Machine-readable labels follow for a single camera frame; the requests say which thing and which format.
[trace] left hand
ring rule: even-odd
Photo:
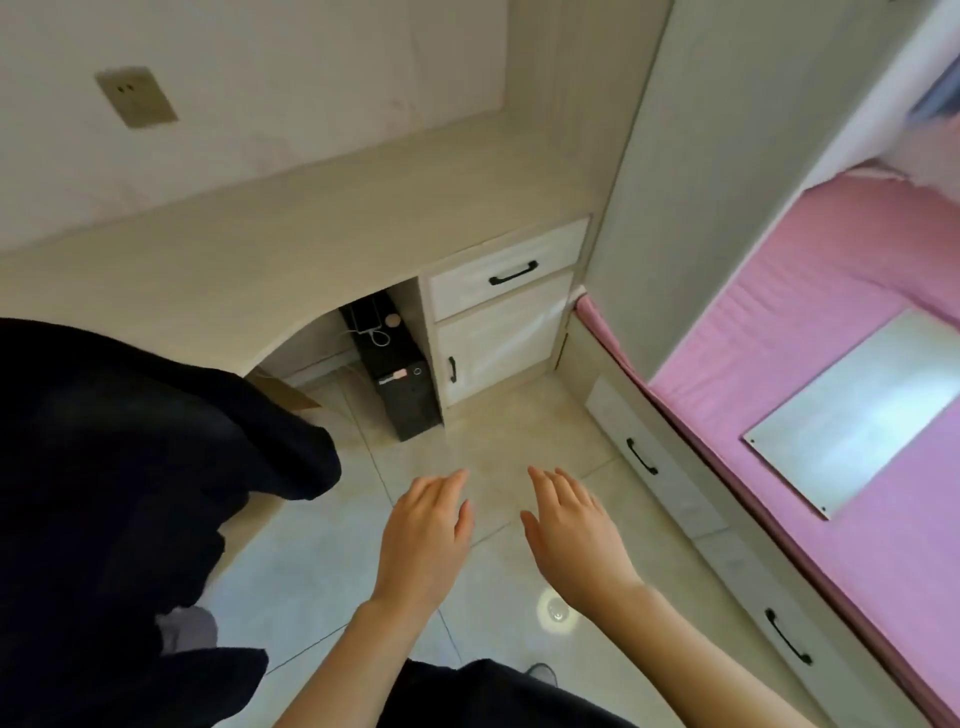
[[[473,510],[457,510],[469,473],[414,480],[387,520],[371,601],[426,623],[467,560]]]

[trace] floor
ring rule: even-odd
[[[396,441],[371,385],[343,369],[303,388],[323,408],[306,417],[333,437],[341,482],[313,502],[291,502],[207,590],[202,604],[220,644],[267,650],[252,702],[221,723],[273,725],[371,592],[380,533],[392,503],[419,474],[471,471],[474,544],[463,572],[412,657],[456,667],[490,657],[518,669],[546,662],[561,687],[633,723],[680,726],[653,686],[574,613],[546,631],[549,599],[518,513],[533,507],[525,467],[561,465],[614,514],[641,576],[702,631],[820,725],[828,723],[684,534],[554,375],[481,395],[436,427]]]

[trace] bed drawer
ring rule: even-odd
[[[695,539],[694,545],[838,728],[894,728],[850,666],[733,531]]]
[[[694,539],[727,527],[707,498],[602,376],[593,385],[587,410],[687,536]]]
[[[430,293],[435,320],[442,321],[573,265],[584,243],[587,222],[585,217],[434,276]]]

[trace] forearm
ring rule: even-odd
[[[361,604],[276,728],[374,726],[423,626],[375,600]]]
[[[687,728],[812,728],[800,713],[645,586],[608,600],[597,626]]]

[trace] black fabric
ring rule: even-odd
[[[200,597],[249,491],[337,482],[330,436],[240,376],[87,331],[0,319],[0,347],[0,725],[235,713],[265,654],[160,658],[154,617]]]
[[[633,728],[581,697],[493,660],[459,669],[407,660],[377,728]]]

